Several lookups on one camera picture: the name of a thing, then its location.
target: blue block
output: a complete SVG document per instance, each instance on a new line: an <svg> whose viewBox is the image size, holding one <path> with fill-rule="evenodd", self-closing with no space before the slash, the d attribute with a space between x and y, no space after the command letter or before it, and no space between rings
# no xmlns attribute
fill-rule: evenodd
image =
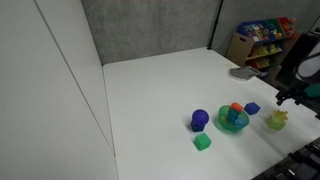
<svg viewBox="0 0 320 180"><path fill-rule="evenodd" d="M192 127L192 131L193 132L201 132L201 131L203 131L205 126L206 125L197 125L197 124L194 124L194 123L191 122L191 127Z"/></svg>
<svg viewBox="0 0 320 180"><path fill-rule="evenodd" d="M260 110L260 107L254 103L248 103L246 105L246 107L244 107L244 110L249 114L249 115L253 115L253 114L257 114L257 112Z"/></svg>
<svg viewBox="0 0 320 180"><path fill-rule="evenodd" d="M246 122L244 119L239 118L239 119L235 120L234 125L236 128L242 128L243 126L246 125Z"/></svg>

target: plastic bowl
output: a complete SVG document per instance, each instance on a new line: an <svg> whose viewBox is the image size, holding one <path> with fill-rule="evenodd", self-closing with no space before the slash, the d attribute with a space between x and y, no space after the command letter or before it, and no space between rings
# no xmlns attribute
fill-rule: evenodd
<svg viewBox="0 0 320 180"><path fill-rule="evenodd" d="M235 126L234 124L231 124L227 121L227 115L229 111L229 105L222 106L219 109L219 116L218 116L218 123L226 130L229 130L231 132L237 132L243 128L245 128L249 124L249 117L248 115L242 111L241 114L239 114L239 118L244 120L244 125L241 127Z"/></svg>

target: wooden shelf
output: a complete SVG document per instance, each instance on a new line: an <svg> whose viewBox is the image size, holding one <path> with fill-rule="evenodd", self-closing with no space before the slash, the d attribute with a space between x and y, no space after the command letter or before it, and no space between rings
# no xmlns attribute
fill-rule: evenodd
<svg viewBox="0 0 320 180"><path fill-rule="evenodd" d="M246 58L246 61L250 61L250 60L253 60L253 59L258 59L258 58L262 58L262 57L271 56L271 55L278 54L278 53L281 53L281 52L282 52L282 51L278 51L278 52L274 52L274 53L268 53L268 54L253 56L253 57L247 57L247 58Z"/></svg>

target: small toy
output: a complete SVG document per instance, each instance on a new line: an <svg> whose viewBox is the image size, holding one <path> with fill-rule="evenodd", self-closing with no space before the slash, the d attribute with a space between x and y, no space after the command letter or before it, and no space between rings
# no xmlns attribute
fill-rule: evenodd
<svg viewBox="0 0 320 180"><path fill-rule="evenodd" d="M193 143L199 151L202 151L210 146L211 140L206 133L202 133L196 136Z"/></svg>
<svg viewBox="0 0 320 180"><path fill-rule="evenodd" d="M254 56L258 56L258 53L254 49L251 49L248 57L254 57Z"/></svg>
<svg viewBox="0 0 320 180"><path fill-rule="evenodd" d="M277 52L276 45L271 44L271 45L270 45L270 50L269 50L269 52L270 52L270 53L276 53L276 52Z"/></svg>
<svg viewBox="0 0 320 180"><path fill-rule="evenodd" d="M281 130L286 125L285 120L288 120L287 114L287 111L274 111L273 115L267 121L269 128Z"/></svg>
<svg viewBox="0 0 320 180"><path fill-rule="evenodd" d="M267 47L265 46L261 47L261 52L262 54L268 54Z"/></svg>
<svg viewBox="0 0 320 180"><path fill-rule="evenodd" d="M282 38L282 36L283 36L282 33L277 33L276 34L276 38L278 38L278 39Z"/></svg>
<svg viewBox="0 0 320 180"><path fill-rule="evenodd" d="M254 115L254 114L257 114L258 111L260 110L260 107L254 103L254 102L251 102L251 103L248 103L245 107L244 107L244 110L249 114L249 115Z"/></svg>
<svg viewBox="0 0 320 180"><path fill-rule="evenodd" d="M241 119L241 118L235 120L235 122L234 122L234 126L236 128L242 128L245 125L246 125L246 121L244 119Z"/></svg>
<svg viewBox="0 0 320 180"><path fill-rule="evenodd" d="M232 103L229 107L227 120L229 123L235 123L235 121L238 119L239 114L242 112L243 108L238 103Z"/></svg>
<svg viewBox="0 0 320 180"><path fill-rule="evenodd" d="M287 114L288 114L287 111L280 111L280 110L274 111L274 115L278 116L279 118L281 118L283 120L288 120Z"/></svg>
<svg viewBox="0 0 320 180"><path fill-rule="evenodd" d="M278 34L278 32L277 32L276 29L274 29L274 30L272 31L272 33L273 33L274 36L276 36L276 35Z"/></svg>
<svg viewBox="0 0 320 180"><path fill-rule="evenodd" d="M265 71L258 74L257 77L261 79L261 78L267 77L268 75L269 75L269 72Z"/></svg>
<svg viewBox="0 0 320 180"><path fill-rule="evenodd" d="M206 124L209 122L209 115L203 109L198 109L192 114L191 127L193 132L203 131Z"/></svg>

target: black cable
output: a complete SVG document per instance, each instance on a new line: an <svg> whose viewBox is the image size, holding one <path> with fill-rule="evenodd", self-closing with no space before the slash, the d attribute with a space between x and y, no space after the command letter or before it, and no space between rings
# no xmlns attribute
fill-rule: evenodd
<svg viewBox="0 0 320 180"><path fill-rule="evenodd" d="M212 41L213 41L213 37L214 37L214 34L215 34L216 29L217 29L217 26L218 26L218 22L219 22L219 17L220 17L220 12L221 12L221 9L222 9L223 1L224 1L224 0L221 0L221 1L220 1L220 5L219 5L219 9L218 9L218 13L217 13L216 20L215 20L215 22L214 22L214 26L213 26L211 38L210 38L209 44L208 44L208 46L207 46L207 49L208 49L208 50L212 49L212 48L211 48L211 46L212 46Z"/></svg>

